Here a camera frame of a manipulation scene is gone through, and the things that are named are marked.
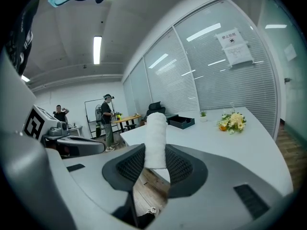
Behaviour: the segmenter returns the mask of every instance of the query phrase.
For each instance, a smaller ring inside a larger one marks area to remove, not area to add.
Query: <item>white table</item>
[[[166,142],[233,159],[268,182],[283,196],[293,192],[288,167],[270,134],[247,108],[238,107],[236,111],[247,120],[242,133],[230,135],[220,131],[217,126],[222,114],[230,113],[231,109],[209,110],[205,123],[199,121],[197,111],[179,112],[179,116],[195,118],[195,125],[186,129],[168,125]],[[142,144],[145,142],[146,127],[144,125],[120,135],[128,146]],[[153,171],[170,181],[166,169]]]
[[[73,128],[70,128],[68,129],[69,133],[72,135],[72,131],[77,131],[78,132],[78,136],[82,137],[82,125],[81,126],[77,126],[77,127],[73,127]]]

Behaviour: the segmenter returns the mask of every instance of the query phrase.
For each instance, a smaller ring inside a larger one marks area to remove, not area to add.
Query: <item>gray pants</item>
[[[111,124],[104,125],[106,131],[106,146],[111,147],[114,143],[113,131]]]

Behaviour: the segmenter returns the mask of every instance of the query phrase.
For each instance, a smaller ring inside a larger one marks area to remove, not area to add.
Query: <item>paper sign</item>
[[[216,35],[230,65],[253,61],[249,48],[237,28]]]
[[[245,43],[243,37],[236,28],[229,30],[227,32],[219,33],[216,35],[216,37],[223,48],[228,48],[234,45]]]
[[[251,56],[246,44],[234,45],[232,47],[225,48],[224,51],[230,65],[253,60],[253,57]]]
[[[284,49],[284,53],[286,54],[288,61],[294,59],[297,56],[292,44],[290,44],[287,48]]]

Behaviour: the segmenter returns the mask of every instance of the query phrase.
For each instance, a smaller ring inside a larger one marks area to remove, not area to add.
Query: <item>printed notice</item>
[[[224,49],[230,65],[252,61],[253,57],[250,54],[246,44],[234,45]]]
[[[252,61],[249,48],[237,28],[216,35],[230,65]]]

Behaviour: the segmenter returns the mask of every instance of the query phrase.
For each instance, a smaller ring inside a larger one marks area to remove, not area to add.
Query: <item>white towel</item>
[[[145,137],[145,164],[148,169],[165,169],[166,117],[153,113],[147,117]]]

